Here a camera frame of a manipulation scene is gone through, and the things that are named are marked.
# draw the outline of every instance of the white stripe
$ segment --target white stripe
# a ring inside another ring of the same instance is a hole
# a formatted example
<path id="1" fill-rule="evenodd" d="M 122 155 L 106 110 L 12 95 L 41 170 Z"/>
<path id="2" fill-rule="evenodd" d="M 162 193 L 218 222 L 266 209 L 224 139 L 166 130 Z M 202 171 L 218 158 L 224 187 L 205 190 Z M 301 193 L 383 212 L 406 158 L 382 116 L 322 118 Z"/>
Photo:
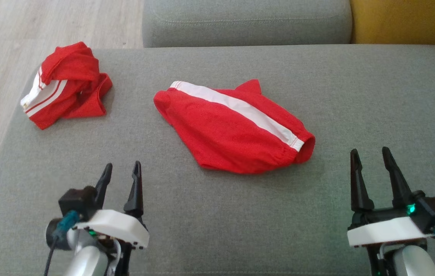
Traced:
<path id="1" fill-rule="evenodd" d="M 55 82 L 51 82 L 48 86 L 46 86 L 44 88 L 44 90 L 46 90 L 46 89 L 49 89 L 49 90 L 56 89 L 56 87 L 58 87 L 58 83 L 59 83 L 59 80 L 55 81 Z M 28 111 L 26 113 L 26 115 L 28 115 L 28 117 L 31 117 L 35 113 L 37 113 L 40 110 L 42 110 L 42 108 L 48 106 L 53 101 L 55 101 L 60 96 L 60 94 L 63 92 L 63 89 L 66 86 L 66 83 L 67 83 L 67 80 L 61 80 L 60 84 L 59 84 L 59 88 L 54 92 L 54 95 L 51 98 L 49 98 L 47 101 L 41 103 L 40 105 L 37 105 L 35 108 L 32 108 L 32 110 Z"/>
<path id="2" fill-rule="evenodd" d="M 43 100 L 47 99 L 49 95 L 45 95 L 42 93 L 42 89 L 45 87 L 45 84 L 40 81 L 40 77 L 42 75 L 42 66 L 39 68 L 37 75 L 35 75 L 35 79 L 33 79 L 32 88 L 30 92 L 23 97 L 20 101 L 20 105 L 23 106 L 23 110 L 27 110 L 29 107 L 32 107 Z"/>
<path id="3" fill-rule="evenodd" d="M 229 109 L 238 112 L 239 114 L 246 117 L 248 120 L 255 123 L 259 128 L 265 129 L 272 135 L 279 138 L 281 141 L 286 143 L 291 148 L 295 149 L 297 152 L 305 143 L 301 141 L 292 131 L 279 124 L 274 119 L 267 116 L 265 113 L 256 109 L 249 103 L 233 98 L 224 94 L 221 94 L 215 90 L 209 89 L 205 86 L 198 86 L 195 84 L 190 84 L 188 82 L 173 82 L 170 88 L 175 88 L 178 91 L 182 91 L 187 95 L 209 101 L 211 103 L 218 103 L 228 107 Z"/>

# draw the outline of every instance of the gray fabric upholstery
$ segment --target gray fabric upholstery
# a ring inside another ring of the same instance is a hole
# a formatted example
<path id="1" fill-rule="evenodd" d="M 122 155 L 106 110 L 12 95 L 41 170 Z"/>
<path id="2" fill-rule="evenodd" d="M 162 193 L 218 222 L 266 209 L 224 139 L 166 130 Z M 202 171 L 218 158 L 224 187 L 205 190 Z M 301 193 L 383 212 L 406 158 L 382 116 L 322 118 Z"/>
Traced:
<path id="1" fill-rule="evenodd" d="M 349 0 L 150 0 L 144 47 L 342 44 Z"/>
<path id="2" fill-rule="evenodd" d="M 378 208 L 391 205 L 381 148 L 412 189 L 435 196 L 435 46 L 319 45 L 95 51 L 114 82 L 106 117 L 37 129 L 16 109 L 0 154 L 0 276 L 40 275 L 45 227 L 70 187 L 113 162 L 105 208 L 122 210 L 142 162 L 151 238 L 132 275 L 367 275 L 350 248 L 349 152 L 359 150 Z M 174 80 L 263 94 L 317 138 L 310 161 L 263 175 L 199 168 L 152 98 Z M 25 93 L 30 89 L 28 82 Z M 429 241 L 435 260 L 435 241 Z M 72 253 L 56 251 L 52 276 Z"/>

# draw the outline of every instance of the folded clothing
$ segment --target folded clothing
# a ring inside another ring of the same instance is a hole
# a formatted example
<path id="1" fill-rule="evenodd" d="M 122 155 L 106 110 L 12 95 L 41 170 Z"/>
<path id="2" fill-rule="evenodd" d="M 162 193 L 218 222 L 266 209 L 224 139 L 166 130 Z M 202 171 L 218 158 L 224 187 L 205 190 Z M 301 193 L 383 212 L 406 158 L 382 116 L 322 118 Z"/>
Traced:
<path id="1" fill-rule="evenodd" d="M 258 80 L 234 90 L 177 81 L 156 93 L 154 103 L 203 168 L 263 173 L 313 154 L 315 137 L 262 96 Z"/>
<path id="2" fill-rule="evenodd" d="M 83 42 L 56 47 L 40 66 L 32 89 L 20 104 L 40 129 L 59 118 L 96 117 L 107 112 L 101 98 L 112 87 L 98 59 Z"/>

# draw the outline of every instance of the yellow cushion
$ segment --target yellow cushion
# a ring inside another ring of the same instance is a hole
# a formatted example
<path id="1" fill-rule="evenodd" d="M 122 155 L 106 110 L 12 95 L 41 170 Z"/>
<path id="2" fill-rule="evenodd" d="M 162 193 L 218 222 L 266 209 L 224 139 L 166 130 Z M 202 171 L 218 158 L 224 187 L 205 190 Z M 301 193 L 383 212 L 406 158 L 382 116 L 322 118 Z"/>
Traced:
<path id="1" fill-rule="evenodd" d="M 435 0 L 351 0 L 353 43 L 435 44 Z"/>

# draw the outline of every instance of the red fabric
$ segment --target red fabric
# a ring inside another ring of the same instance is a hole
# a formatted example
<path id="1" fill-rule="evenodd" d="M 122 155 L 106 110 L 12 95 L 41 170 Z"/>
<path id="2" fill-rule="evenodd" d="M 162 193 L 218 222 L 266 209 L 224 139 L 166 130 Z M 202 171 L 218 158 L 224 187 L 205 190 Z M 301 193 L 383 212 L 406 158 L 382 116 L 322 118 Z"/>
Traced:
<path id="1" fill-rule="evenodd" d="M 98 59 L 83 42 L 56 47 L 54 53 L 42 63 L 41 72 L 40 81 L 47 86 L 57 80 L 67 82 L 59 96 L 55 95 L 58 90 L 51 95 L 56 97 L 53 102 L 30 115 L 30 120 L 40 129 L 48 128 L 61 117 L 69 119 L 106 114 L 101 99 L 112 87 L 112 81 L 107 74 L 100 73 Z M 33 108 L 35 106 L 25 109 L 27 115 Z"/>
<path id="2" fill-rule="evenodd" d="M 200 166 L 249 174 L 309 160 L 315 137 L 300 120 L 262 96 L 258 80 L 249 80 L 236 89 L 214 90 L 249 103 L 305 143 L 297 152 L 226 105 L 190 96 L 176 88 L 159 91 L 154 97 L 156 108 L 175 128 Z"/>

